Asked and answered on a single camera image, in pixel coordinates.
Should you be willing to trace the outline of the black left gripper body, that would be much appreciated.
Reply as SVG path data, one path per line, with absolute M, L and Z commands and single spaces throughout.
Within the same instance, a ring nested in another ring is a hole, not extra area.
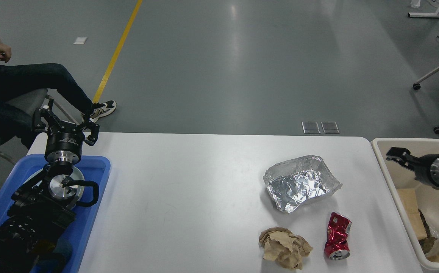
M 81 161 L 84 125 L 62 121 L 49 125 L 44 157 L 47 162 L 64 161 L 77 164 Z

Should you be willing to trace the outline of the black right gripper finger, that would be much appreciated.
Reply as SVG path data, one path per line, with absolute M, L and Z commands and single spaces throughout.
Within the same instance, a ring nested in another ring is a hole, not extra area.
M 397 163 L 410 171 L 415 171 L 415 166 L 418 163 L 418 159 L 404 147 L 391 147 L 386 153 L 386 160 Z

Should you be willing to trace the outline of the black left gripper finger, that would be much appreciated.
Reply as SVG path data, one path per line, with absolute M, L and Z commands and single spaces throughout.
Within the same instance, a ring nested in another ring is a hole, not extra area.
M 34 133 L 57 134 L 65 133 L 64 122 L 53 112 L 53 106 L 37 108 L 32 119 Z
M 100 125 L 91 119 L 91 114 L 93 113 L 93 110 L 89 110 L 85 112 L 82 116 L 82 122 L 78 126 L 81 131 L 84 131 L 86 129 L 89 130 L 90 134 L 86 136 L 84 139 L 84 142 L 89 146 L 94 146 L 96 142 L 98 141 L 98 136 L 100 133 Z

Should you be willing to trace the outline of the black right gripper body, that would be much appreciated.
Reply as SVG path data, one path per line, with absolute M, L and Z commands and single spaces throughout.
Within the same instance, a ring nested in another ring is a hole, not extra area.
M 439 154 L 427 154 L 413 163 L 415 179 L 424 185 L 439 190 Z

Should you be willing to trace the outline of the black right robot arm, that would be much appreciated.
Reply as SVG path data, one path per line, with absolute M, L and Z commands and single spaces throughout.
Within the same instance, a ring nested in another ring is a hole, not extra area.
M 439 153 L 416 157 L 406 147 L 390 147 L 384 158 L 411 171 L 414 181 L 439 191 Z

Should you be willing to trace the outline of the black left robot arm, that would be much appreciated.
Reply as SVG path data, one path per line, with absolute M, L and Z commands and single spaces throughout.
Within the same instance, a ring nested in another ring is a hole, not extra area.
M 12 194 L 8 219 L 0 225 L 0 273 L 29 273 L 41 260 L 55 260 L 52 272 L 62 272 L 66 257 L 54 250 L 76 220 L 73 208 L 93 206 L 100 195 L 98 183 L 72 178 L 83 144 L 98 140 L 100 126 L 90 115 L 80 124 L 70 123 L 49 105 L 35 110 L 32 126 L 47 134 L 47 163 Z

